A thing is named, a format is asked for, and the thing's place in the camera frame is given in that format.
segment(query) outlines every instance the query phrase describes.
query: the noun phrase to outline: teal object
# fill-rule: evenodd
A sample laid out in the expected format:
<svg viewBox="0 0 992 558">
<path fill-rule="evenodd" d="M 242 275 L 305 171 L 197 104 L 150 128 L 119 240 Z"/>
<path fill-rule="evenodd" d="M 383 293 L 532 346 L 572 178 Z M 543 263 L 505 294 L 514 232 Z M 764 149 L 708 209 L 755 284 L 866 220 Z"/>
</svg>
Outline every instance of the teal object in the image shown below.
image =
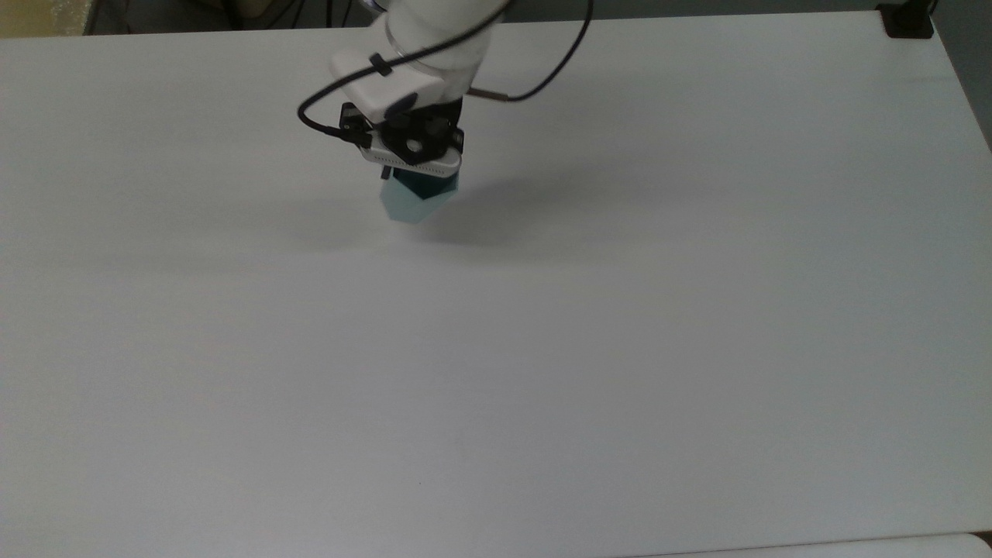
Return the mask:
<svg viewBox="0 0 992 558">
<path fill-rule="evenodd" d="M 418 223 L 458 191 L 458 173 L 438 178 L 395 169 L 382 184 L 379 199 L 392 220 Z"/>
</svg>

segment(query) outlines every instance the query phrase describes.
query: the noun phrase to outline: black wire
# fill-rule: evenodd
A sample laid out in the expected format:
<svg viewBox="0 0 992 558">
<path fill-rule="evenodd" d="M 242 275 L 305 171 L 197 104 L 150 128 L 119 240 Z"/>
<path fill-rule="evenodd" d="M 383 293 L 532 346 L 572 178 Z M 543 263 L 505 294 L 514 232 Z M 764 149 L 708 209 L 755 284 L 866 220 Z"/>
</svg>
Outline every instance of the black wire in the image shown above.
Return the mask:
<svg viewBox="0 0 992 558">
<path fill-rule="evenodd" d="M 486 19 L 482 20 L 481 22 L 476 24 L 475 27 L 472 27 L 471 29 L 461 33 L 460 35 L 455 35 L 454 37 L 448 39 L 447 41 L 442 41 L 434 45 L 433 47 L 427 47 L 426 49 L 421 49 L 412 54 L 395 58 L 389 61 L 385 61 L 382 64 L 378 65 L 378 67 L 384 69 L 395 68 L 397 66 L 409 64 L 413 61 L 422 59 L 424 57 L 429 57 L 430 55 L 439 53 L 441 51 L 445 51 L 447 49 L 450 49 L 451 47 L 454 47 L 455 45 L 464 43 L 465 41 L 468 41 L 469 39 L 475 37 L 479 33 L 482 33 L 486 28 L 488 28 L 490 25 L 495 23 L 496 20 L 498 20 L 504 13 L 506 13 L 508 9 L 510 9 L 510 6 L 512 6 L 514 2 L 516 2 L 516 0 L 506 0 L 506 2 L 504 2 L 502 6 L 500 6 L 495 12 L 487 16 Z M 346 75 L 345 77 L 342 77 L 341 79 L 336 80 L 332 84 L 328 85 L 327 87 L 311 95 L 304 102 L 300 103 L 300 106 L 297 107 L 297 117 L 300 119 L 300 121 L 303 124 L 306 124 L 307 126 L 318 132 L 322 132 L 324 134 L 327 134 L 328 136 L 341 137 L 340 128 L 335 128 L 334 126 L 327 126 L 325 124 L 321 124 L 319 122 L 316 122 L 315 120 L 312 120 L 309 116 L 307 116 L 307 109 L 317 104 L 324 97 L 348 85 L 349 83 L 356 81 L 357 79 L 361 79 L 362 77 L 365 77 L 367 75 L 376 73 L 378 71 L 379 70 L 377 67 L 370 66 L 364 70 L 355 71 L 353 73 Z"/>
<path fill-rule="evenodd" d="M 548 84 L 551 83 L 553 79 L 558 77 L 558 73 L 564 68 L 564 65 L 568 64 L 568 61 L 571 60 L 571 56 L 575 54 L 575 51 L 578 50 L 578 46 L 582 43 L 582 39 L 585 38 L 585 32 L 586 30 L 589 29 L 589 23 L 592 22 L 592 7 L 594 3 L 595 3 L 594 0 L 586 1 L 585 19 L 582 20 L 582 28 L 578 30 L 578 35 L 575 36 L 575 41 L 572 42 L 571 47 L 568 49 L 568 52 L 565 53 L 564 58 L 561 59 L 561 62 L 558 63 L 555 69 L 548 74 L 548 77 L 545 77 L 544 81 L 538 83 L 538 86 L 534 87 L 530 91 L 527 91 L 526 93 L 520 95 L 508 97 L 506 99 L 506 102 L 520 102 L 522 100 L 527 100 L 533 97 L 534 95 L 540 93 L 541 90 L 547 87 Z"/>
<path fill-rule="evenodd" d="M 290 11 L 290 8 L 292 8 L 293 7 L 293 4 L 295 4 L 297 1 L 298 0 L 290 0 L 288 4 L 286 4 L 285 6 L 283 6 L 283 9 L 280 10 L 279 14 L 276 17 L 272 18 L 272 21 L 270 21 L 269 23 L 267 23 L 266 26 L 263 27 L 262 29 L 272 29 L 272 26 L 276 25 L 276 23 L 278 23 L 279 20 L 283 19 L 283 16 L 286 15 L 286 12 L 289 12 Z"/>
<path fill-rule="evenodd" d="M 351 3 L 354 0 L 348 0 L 348 5 L 344 7 L 344 17 L 341 18 L 341 27 L 348 25 L 348 14 L 351 13 Z"/>
<path fill-rule="evenodd" d="M 520 95 L 508 95 L 506 93 L 476 89 L 475 87 L 472 87 L 468 90 L 468 94 L 490 100 L 498 100 L 500 102 L 520 102 L 540 93 L 542 89 L 547 87 L 548 84 L 558 76 L 558 73 L 561 72 L 566 64 L 568 64 L 568 61 L 571 60 L 571 56 L 575 54 L 578 46 L 582 43 L 582 39 L 585 37 L 585 32 L 589 29 L 589 23 L 592 22 L 593 4 L 594 0 L 587 0 L 585 5 L 585 18 L 582 20 L 582 28 L 578 30 L 578 35 L 575 36 L 575 40 L 572 42 L 571 47 L 568 49 L 568 52 L 565 53 L 564 58 L 561 59 L 561 62 L 558 63 L 555 69 L 548 74 L 548 77 L 545 77 L 543 81 L 538 83 L 536 87 Z"/>
<path fill-rule="evenodd" d="M 300 14 L 304 13 L 304 4 L 306 3 L 307 0 L 300 0 L 300 5 L 297 6 L 297 13 L 293 16 L 293 24 L 290 25 L 290 29 L 295 29 L 297 27 L 297 23 L 300 22 Z"/>
</svg>

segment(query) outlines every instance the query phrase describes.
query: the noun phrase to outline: gray floor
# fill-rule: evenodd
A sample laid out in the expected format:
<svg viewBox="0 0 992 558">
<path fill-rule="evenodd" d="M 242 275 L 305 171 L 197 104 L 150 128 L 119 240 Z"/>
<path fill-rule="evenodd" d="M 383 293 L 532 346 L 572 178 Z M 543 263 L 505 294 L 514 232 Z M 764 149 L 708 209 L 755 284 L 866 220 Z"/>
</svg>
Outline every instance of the gray floor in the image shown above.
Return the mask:
<svg viewBox="0 0 992 558">
<path fill-rule="evenodd" d="M 196 0 L 101 0 L 93 24 L 95 34 L 174 33 L 227 31 L 220 10 Z M 274 0 L 260 17 L 244 22 L 246 29 L 290 27 L 297 2 L 304 2 L 298 28 L 324 27 L 327 0 Z M 871 10 L 878 0 L 600 0 L 596 17 L 602 19 L 675 17 L 716 14 L 766 14 Z M 371 15 L 355 1 L 348 27 L 364 26 Z M 331 14 L 339 26 L 346 0 L 332 3 Z M 509 21 L 558 21 L 580 19 L 580 0 L 521 0 Z M 986 141 L 992 145 L 992 0 L 939 0 L 933 20 L 964 86 Z"/>
</svg>

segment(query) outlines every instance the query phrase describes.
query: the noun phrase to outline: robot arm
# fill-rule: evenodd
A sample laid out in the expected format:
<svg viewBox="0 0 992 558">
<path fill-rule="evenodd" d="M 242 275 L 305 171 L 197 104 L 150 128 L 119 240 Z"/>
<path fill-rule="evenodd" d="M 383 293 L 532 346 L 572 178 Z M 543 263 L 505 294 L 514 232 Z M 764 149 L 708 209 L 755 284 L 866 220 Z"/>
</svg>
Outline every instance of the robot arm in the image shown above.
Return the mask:
<svg viewBox="0 0 992 558">
<path fill-rule="evenodd" d="M 356 145 L 383 166 L 381 199 L 390 217 L 417 222 L 454 194 L 461 166 L 463 132 L 457 127 L 461 99 L 489 47 L 492 26 L 514 0 L 393 0 L 389 12 L 354 45 L 331 57 L 335 82 L 300 105 L 307 126 Z M 578 47 L 586 19 L 571 49 L 523 100 L 544 88 Z M 309 119 L 308 108 L 336 90 L 348 97 L 339 127 Z"/>
</svg>

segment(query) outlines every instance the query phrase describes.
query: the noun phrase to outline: white table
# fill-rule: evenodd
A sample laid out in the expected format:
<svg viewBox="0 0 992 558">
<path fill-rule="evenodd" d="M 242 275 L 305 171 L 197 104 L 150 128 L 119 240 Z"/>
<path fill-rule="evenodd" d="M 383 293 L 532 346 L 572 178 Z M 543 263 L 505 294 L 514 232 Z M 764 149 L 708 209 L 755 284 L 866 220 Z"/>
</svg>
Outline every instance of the white table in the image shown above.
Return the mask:
<svg viewBox="0 0 992 558">
<path fill-rule="evenodd" d="M 992 155 L 939 40 L 595 22 L 466 101 L 408 226 L 294 116 L 356 33 L 0 42 L 4 558 L 992 528 Z"/>
</svg>

